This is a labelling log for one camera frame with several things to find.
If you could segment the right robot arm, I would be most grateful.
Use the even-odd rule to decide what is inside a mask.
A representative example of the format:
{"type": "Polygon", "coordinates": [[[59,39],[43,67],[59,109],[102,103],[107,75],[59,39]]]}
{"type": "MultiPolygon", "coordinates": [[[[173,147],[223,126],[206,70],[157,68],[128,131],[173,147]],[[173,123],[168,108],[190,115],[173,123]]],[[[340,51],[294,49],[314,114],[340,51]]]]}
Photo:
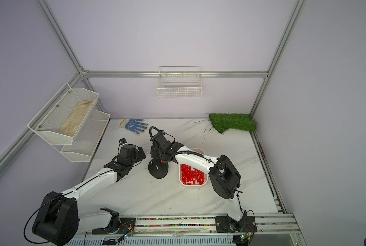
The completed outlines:
{"type": "Polygon", "coordinates": [[[167,133],[156,127],[150,128],[149,135],[152,146],[148,170],[154,178],[162,179],[168,174],[169,162],[206,173],[215,193],[226,200],[228,210],[226,216],[216,218],[216,228],[222,232],[242,232],[248,228],[247,211],[241,207],[238,195],[241,175],[227,156],[195,152],[184,144],[167,140],[167,133]]]}

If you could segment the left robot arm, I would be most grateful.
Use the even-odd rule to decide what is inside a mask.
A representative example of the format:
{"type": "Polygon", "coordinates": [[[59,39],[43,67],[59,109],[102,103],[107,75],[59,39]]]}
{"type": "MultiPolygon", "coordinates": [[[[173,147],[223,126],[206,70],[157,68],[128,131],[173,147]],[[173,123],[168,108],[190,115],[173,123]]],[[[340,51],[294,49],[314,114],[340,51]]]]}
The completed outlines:
{"type": "Polygon", "coordinates": [[[33,213],[32,233],[47,243],[64,246],[75,235],[87,231],[116,234],[129,230],[131,226],[123,225],[119,213],[112,209],[102,207],[88,213],[80,209],[103,189],[128,175],[145,158],[143,148],[125,143],[118,155],[90,178],[63,192],[50,192],[33,213]]]}

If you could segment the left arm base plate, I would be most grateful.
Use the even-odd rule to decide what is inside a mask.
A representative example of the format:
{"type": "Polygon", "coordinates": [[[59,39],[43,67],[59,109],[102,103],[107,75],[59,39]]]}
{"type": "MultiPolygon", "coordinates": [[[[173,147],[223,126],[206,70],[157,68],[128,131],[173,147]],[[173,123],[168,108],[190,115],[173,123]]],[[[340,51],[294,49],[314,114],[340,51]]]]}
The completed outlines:
{"type": "Polygon", "coordinates": [[[99,228],[99,229],[92,230],[92,234],[93,235],[127,234],[130,231],[134,230],[135,223],[136,223],[136,219],[133,217],[128,217],[128,218],[120,217],[119,219],[115,218],[115,219],[112,219],[112,221],[109,223],[109,225],[106,226],[105,228],[99,228]]]}

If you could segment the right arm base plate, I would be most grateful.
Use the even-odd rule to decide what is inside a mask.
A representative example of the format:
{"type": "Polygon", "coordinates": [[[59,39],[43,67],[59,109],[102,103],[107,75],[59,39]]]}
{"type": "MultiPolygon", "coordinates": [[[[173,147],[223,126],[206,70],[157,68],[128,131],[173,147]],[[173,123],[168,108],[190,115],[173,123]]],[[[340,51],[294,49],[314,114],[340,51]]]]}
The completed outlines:
{"type": "Polygon", "coordinates": [[[229,216],[217,216],[215,218],[215,224],[218,233],[257,232],[254,216],[244,215],[239,221],[229,216]]]}

